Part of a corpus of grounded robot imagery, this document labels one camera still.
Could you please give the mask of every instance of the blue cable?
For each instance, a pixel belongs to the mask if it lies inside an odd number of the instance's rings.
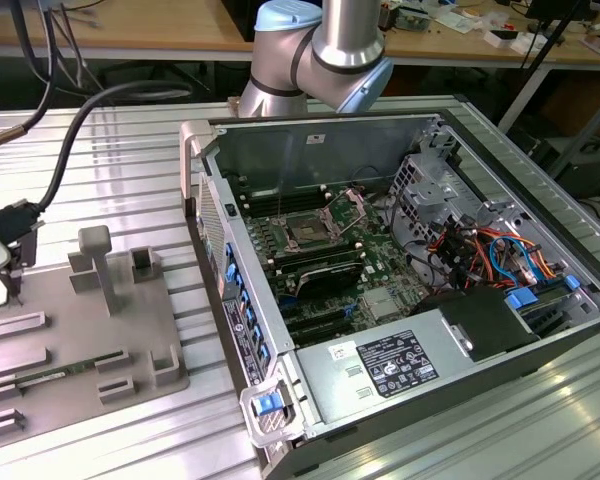
[[[513,274],[507,272],[506,270],[503,270],[502,268],[500,268],[500,265],[498,265],[498,261],[496,260],[495,246],[496,246],[496,242],[498,240],[500,240],[500,238],[496,238],[493,242],[491,242],[491,246],[489,247],[489,260],[491,260],[491,264],[493,265],[493,268],[495,268],[498,272],[500,272],[505,277],[508,277],[511,280],[513,280],[513,283],[515,284],[515,286],[518,287],[518,280],[516,279],[516,277],[513,276]]]
[[[522,252],[522,254],[524,255],[524,258],[527,261],[527,265],[529,265],[529,268],[531,269],[531,272],[535,275],[535,277],[539,281],[546,280],[546,277],[544,276],[544,273],[542,273],[542,270],[540,270],[538,267],[536,267],[536,265],[533,263],[533,260],[531,260],[531,257],[529,256],[529,252],[527,252],[527,249],[524,247],[524,244],[517,238],[512,238],[512,237],[507,237],[507,236],[502,236],[502,237],[498,237],[498,238],[494,239],[493,242],[491,242],[491,246],[489,247],[489,259],[491,260],[491,263],[493,264],[494,268],[496,270],[498,270],[498,272],[500,272],[503,275],[506,275],[508,278],[512,279],[514,281],[514,283],[516,284],[516,287],[518,286],[518,282],[515,279],[515,277],[512,274],[510,274],[509,272],[502,270],[500,268],[500,266],[498,265],[498,261],[495,258],[495,245],[498,240],[509,240],[512,244],[514,244],[516,247],[518,247],[520,249],[520,251]]]

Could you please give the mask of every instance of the slotted aluminum surface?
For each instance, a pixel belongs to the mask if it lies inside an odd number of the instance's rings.
[[[386,99],[374,108],[450,110],[600,259],[600,231],[593,218],[544,185],[535,167],[470,105],[448,96]],[[73,113],[51,112],[27,137],[0,148],[0,206],[41,197]],[[0,129],[26,116],[0,113]],[[220,104],[138,107],[99,110],[85,123],[57,201],[44,217],[37,268],[64,262],[66,253],[77,250],[77,231],[85,226],[108,225],[116,252],[153,246],[164,258],[191,385],[0,449],[0,478],[260,477],[178,190],[180,123],[226,116]],[[461,155],[467,165],[472,162]],[[479,169],[470,173],[487,196],[502,193]],[[379,477],[600,478],[600,336],[536,374],[306,475]]]

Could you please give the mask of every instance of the electronic equipment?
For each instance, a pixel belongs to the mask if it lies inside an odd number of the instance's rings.
[[[447,111],[198,120],[181,145],[189,231],[266,478],[600,331],[600,264]],[[499,187],[478,190],[485,177]]]
[[[573,1],[564,0],[533,0],[527,9],[525,17],[538,20],[538,23],[529,24],[529,31],[535,33],[539,29],[545,37],[551,36],[551,22],[561,20],[573,8]],[[588,2],[580,2],[582,5],[577,10],[572,21],[589,22],[596,18],[597,13],[591,10]]]

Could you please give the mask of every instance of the table leg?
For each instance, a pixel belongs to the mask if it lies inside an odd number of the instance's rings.
[[[565,167],[569,166],[573,159],[580,153],[580,150],[584,146],[589,139],[595,135],[595,133],[600,128],[600,109],[595,113],[595,115],[589,120],[589,123],[580,130],[578,135],[576,135],[572,140],[569,146],[562,152],[562,155],[553,163],[549,168],[547,168],[547,173],[551,175],[551,177],[556,178]]]
[[[498,128],[502,130],[504,133],[507,133],[509,129],[513,126],[516,119],[520,116],[524,108],[531,100],[531,97],[535,95],[542,85],[542,82],[547,77],[551,68],[545,65],[541,65],[531,76],[526,85],[522,88],[516,99],[513,101],[507,113],[504,114],[502,120],[498,124]]]

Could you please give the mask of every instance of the wire bundle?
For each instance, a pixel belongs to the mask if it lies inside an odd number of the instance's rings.
[[[447,247],[445,242],[455,239],[455,247]],[[511,260],[510,249],[515,248],[525,259],[529,269],[538,281],[550,281],[556,275],[547,264],[539,246],[532,241],[520,237],[513,232],[501,232],[492,228],[484,227],[475,229],[473,237],[460,235],[459,232],[445,229],[437,240],[427,246],[430,257],[447,255],[456,252],[460,258],[454,260],[459,278],[464,282],[464,288],[472,284],[486,284],[495,288],[518,287],[522,283],[513,272],[507,271],[507,260]]]

